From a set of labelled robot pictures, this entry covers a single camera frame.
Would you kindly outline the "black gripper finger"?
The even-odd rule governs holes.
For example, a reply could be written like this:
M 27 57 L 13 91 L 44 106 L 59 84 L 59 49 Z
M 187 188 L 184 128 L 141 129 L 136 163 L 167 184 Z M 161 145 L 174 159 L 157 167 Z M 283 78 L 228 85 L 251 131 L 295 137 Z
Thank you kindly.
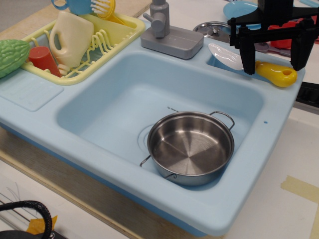
M 296 29 L 291 44 L 291 65 L 294 70 L 299 71 L 307 64 L 317 39 L 317 26 L 312 18 L 304 18 L 296 24 Z
M 239 28 L 239 50 L 244 68 L 248 75 L 255 73 L 255 40 L 247 26 Z

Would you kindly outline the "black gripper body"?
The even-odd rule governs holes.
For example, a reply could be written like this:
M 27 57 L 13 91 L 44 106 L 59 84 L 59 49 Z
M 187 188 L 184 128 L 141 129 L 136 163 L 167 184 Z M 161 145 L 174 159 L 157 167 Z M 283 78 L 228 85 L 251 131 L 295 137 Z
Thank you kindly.
M 240 41 L 251 39 L 254 43 L 284 39 L 296 39 L 303 33 L 309 33 L 314 41 L 319 35 L 319 23 L 314 22 L 312 16 L 319 15 L 315 7 L 288 7 L 264 11 L 258 7 L 250 14 L 233 17 L 227 24 L 231 27 L 230 45 L 240 47 Z M 282 26 L 289 20 L 300 19 L 303 21 L 294 27 L 270 30 L 269 26 Z

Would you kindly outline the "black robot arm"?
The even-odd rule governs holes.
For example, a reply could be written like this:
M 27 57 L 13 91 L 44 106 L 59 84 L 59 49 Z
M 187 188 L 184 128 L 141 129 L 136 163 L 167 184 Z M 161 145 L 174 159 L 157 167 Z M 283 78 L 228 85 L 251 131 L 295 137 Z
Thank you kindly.
M 240 50 L 244 72 L 255 73 L 255 43 L 290 39 L 291 65 L 303 69 L 319 36 L 318 7 L 294 7 L 292 0 L 259 0 L 252 13 L 232 17 L 230 45 Z

